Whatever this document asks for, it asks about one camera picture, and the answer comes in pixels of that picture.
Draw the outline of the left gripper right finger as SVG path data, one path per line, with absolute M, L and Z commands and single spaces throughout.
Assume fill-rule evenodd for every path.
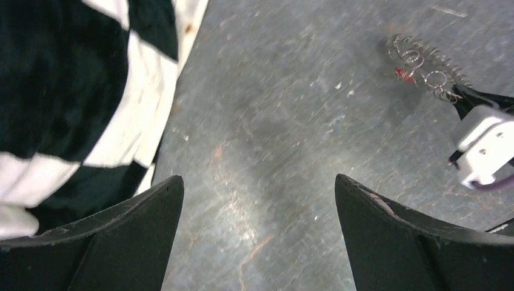
M 335 179 L 358 290 L 512 290 L 513 237 L 450 224 Z

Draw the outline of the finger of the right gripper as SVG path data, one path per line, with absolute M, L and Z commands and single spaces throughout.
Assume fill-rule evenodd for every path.
M 479 105 L 486 105 L 513 115 L 513 97 L 479 92 L 459 84 L 452 86 L 452 92 L 461 97 L 453 104 L 460 120 L 463 120 L 473 108 Z

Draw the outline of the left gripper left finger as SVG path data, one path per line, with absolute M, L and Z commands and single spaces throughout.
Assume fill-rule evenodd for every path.
M 184 182 L 144 193 L 42 235 L 1 242 L 2 290 L 160 290 Z

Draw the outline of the black white checkered pillow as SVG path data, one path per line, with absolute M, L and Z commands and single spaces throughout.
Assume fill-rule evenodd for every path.
M 151 186 L 207 1 L 1 2 L 1 239 Z

